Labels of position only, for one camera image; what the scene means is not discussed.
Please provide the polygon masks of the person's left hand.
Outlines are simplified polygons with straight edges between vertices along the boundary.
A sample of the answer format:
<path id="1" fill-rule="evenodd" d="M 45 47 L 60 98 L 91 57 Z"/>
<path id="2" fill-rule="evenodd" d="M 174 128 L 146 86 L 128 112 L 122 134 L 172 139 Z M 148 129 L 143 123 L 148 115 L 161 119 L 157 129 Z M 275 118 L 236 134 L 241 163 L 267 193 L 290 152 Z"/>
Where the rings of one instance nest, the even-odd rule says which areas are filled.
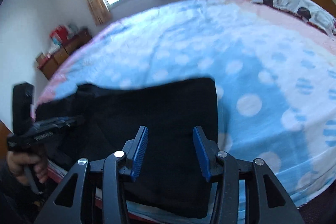
<path id="1" fill-rule="evenodd" d="M 35 176 L 40 183 L 45 183 L 48 179 L 47 158 L 43 152 L 37 155 L 28 153 L 18 153 L 9 151 L 6 155 L 6 162 L 10 173 L 23 185 L 29 183 L 29 179 L 25 175 L 24 167 L 33 166 Z"/>

